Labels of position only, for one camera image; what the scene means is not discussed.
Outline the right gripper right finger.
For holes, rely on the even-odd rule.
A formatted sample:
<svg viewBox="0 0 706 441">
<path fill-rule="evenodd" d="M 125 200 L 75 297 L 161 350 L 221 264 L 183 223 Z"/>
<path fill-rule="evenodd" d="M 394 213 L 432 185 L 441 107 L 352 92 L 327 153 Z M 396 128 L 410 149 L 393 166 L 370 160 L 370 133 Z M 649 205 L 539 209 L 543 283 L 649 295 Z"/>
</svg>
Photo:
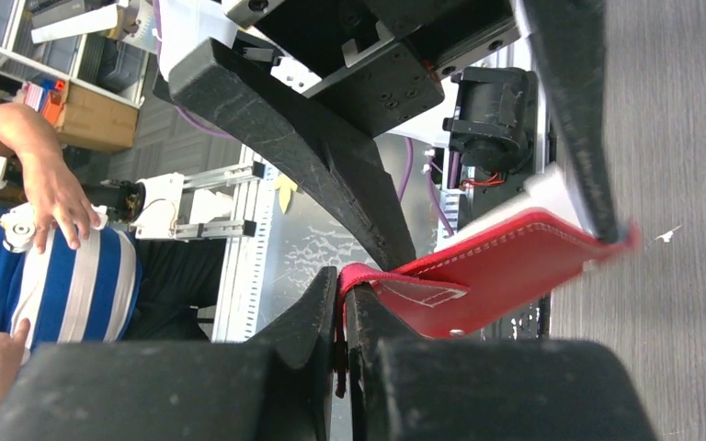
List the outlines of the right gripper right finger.
<svg viewBox="0 0 706 441">
<path fill-rule="evenodd" d="M 653 440 L 620 360 L 578 340 L 432 340 L 347 294 L 357 440 Z"/>
</svg>

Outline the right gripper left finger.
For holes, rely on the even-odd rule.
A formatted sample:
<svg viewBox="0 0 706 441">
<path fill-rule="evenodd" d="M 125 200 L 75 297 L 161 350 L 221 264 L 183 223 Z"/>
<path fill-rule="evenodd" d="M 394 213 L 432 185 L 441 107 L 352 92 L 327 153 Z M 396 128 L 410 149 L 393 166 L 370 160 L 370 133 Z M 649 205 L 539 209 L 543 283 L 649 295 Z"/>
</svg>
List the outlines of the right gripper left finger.
<svg viewBox="0 0 706 441">
<path fill-rule="evenodd" d="M 242 343 L 46 345 L 0 407 L 0 440 L 326 440 L 337 272 Z"/>
</svg>

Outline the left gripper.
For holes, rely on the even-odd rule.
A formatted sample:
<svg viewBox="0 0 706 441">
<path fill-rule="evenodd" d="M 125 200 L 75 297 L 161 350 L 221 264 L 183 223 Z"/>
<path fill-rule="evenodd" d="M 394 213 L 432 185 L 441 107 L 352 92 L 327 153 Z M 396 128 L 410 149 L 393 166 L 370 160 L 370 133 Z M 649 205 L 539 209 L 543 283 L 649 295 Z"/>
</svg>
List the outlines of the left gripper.
<svg viewBox="0 0 706 441">
<path fill-rule="evenodd" d="M 235 1 L 226 16 L 256 28 L 310 78 L 298 93 L 208 39 L 171 70 L 174 102 L 276 166 L 380 268 L 415 259 L 372 137 L 440 105 L 444 78 L 516 41 L 510 2 Z"/>
</svg>

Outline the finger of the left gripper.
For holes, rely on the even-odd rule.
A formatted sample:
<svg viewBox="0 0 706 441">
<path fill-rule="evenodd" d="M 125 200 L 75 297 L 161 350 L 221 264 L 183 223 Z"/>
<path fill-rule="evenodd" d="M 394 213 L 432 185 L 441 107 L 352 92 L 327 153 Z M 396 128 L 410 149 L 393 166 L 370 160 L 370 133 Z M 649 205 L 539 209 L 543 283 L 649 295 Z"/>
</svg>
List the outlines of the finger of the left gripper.
<svg viewBox="0 0 706 441">
<path fill-rule="evenodd" d="M 605 149 L 606 76 L 604 1 L 525 1 L 528 41 L 546 101 L 594 233 L 617 243 L 616 216 Z"/>
</svg>

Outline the red leather card holder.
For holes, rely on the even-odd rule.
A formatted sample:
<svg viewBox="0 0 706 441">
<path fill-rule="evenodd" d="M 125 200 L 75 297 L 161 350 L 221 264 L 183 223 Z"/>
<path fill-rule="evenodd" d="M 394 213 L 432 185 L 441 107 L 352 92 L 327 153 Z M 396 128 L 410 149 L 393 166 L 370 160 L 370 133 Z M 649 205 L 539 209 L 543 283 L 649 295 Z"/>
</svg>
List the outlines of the red leather card holder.
<svg viewBox="0 0 706 441">
<path fill-rule="evenodd" d="M 620 227 L 615 243 L 596 237 L 579 192 L 556 165 L 526 180 L 524 192 L 472 221 L 433 254 L 382 271 L 345 266 L 338 277 L 336 395 L 346 392 L 345 297 L 358 285 L 419 335 L 444 339 L 478 331 L 639 242 Z"/>
</svg>

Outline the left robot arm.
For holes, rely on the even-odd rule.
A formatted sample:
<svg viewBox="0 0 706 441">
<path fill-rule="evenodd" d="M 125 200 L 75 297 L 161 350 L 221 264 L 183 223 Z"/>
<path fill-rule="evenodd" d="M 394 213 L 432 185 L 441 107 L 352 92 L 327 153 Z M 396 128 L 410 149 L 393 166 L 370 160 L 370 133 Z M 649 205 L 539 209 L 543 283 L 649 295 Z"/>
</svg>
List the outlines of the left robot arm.
<svg viewBox="0 0 706 441">
<path fill-rule="evenodd" d="M 603 148 L 601 1 L 235 1 L 187 42 L 160 5 L 172 102 L 234 136 L 296 182 L 384 269 L 415 248 L 375 138 L 459 87 L 442 121 L 468 166 L 504 174 L 529 157 L 532 92 L 566 139 L 591 226 L 622 232 Z"/>
</svg>

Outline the operator forearm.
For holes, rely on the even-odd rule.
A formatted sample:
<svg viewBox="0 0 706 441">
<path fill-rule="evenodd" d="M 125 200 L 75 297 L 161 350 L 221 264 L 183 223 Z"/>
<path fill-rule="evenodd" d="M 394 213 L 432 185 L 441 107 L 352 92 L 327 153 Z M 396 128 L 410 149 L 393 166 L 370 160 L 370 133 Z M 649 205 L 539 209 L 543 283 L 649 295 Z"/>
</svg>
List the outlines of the operator forearm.
<svg viewBox="0 0 706 441">
<path fill-rule="evenodd" d="M 53 126 L 24 104 L 0 104 L 0 156 L 15 156 L 26 177 L 68 171 Z"/>
</svg>

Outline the operator hand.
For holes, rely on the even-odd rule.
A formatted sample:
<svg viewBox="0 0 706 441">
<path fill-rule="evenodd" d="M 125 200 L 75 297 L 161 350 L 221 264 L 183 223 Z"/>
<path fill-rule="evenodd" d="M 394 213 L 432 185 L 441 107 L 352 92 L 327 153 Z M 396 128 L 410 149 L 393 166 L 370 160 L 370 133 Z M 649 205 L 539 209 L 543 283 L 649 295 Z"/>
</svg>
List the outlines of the operator hand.
<svg viewBox="0 0 706 441">
<path fill-rule="evenodd" d="M 100 225 L 85 192 L 56 153 L 29 153 L 20 157 L 24 189 L 33 209 L 34 247 L 42 254 L 50 232 L 61 230 L 68 246 L 78 249 L 90 231 Z"/>
</svg>

